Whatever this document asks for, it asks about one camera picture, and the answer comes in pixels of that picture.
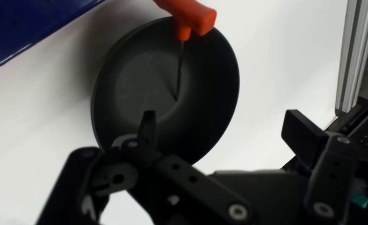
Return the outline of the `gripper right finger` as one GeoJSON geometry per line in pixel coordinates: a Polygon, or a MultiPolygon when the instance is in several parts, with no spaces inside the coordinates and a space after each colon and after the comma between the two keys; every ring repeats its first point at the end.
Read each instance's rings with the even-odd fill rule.
{"type": "Polygon", "coordinates": [[[368,225],[368,148],[287,110],[281,137],[310,172],[306,225],[368,225]]]}

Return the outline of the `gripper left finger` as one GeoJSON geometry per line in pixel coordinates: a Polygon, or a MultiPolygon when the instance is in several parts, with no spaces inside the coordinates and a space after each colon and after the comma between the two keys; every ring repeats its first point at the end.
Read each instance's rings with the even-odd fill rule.
{"type": "Polygon", "coordinates": [[[74,150],[36,225],[100,225],[110,195],[127,191],[156,225],[252,225],[250,203],[175,155],[156,149],[156,113],[107,152],[74,150]]]}

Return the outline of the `black bowl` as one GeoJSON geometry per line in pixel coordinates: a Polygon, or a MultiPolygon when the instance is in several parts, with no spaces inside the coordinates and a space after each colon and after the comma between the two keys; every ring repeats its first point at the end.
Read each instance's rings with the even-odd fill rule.
{"type": "Polygon", "coordinates": [[[95,83],[91,120],[102,150],[135,134],[145,111],[156,113],[157,149],[194,164],[217,144],[233,117],[240,88],[236,55],[216,28],[180,43],[176,23],[162,17],[125,34],[111,48],[95,83]]]}

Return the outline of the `blue bin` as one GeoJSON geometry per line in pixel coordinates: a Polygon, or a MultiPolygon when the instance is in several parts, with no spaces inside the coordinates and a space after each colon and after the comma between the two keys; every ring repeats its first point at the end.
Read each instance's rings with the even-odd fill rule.
{"type": "Polygon", "coordinates": [[[106,0],[0,0],[0,66],[106,0]]]}

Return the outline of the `aluminium frame post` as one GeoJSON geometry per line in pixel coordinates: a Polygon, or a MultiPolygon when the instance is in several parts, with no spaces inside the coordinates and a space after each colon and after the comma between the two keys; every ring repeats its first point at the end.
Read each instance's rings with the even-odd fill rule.
{"type": "Polygon", "coordinates": [[[336,91],[336,115],[357,102],[368,59],[368,0],[347,0],[336,91]]]}

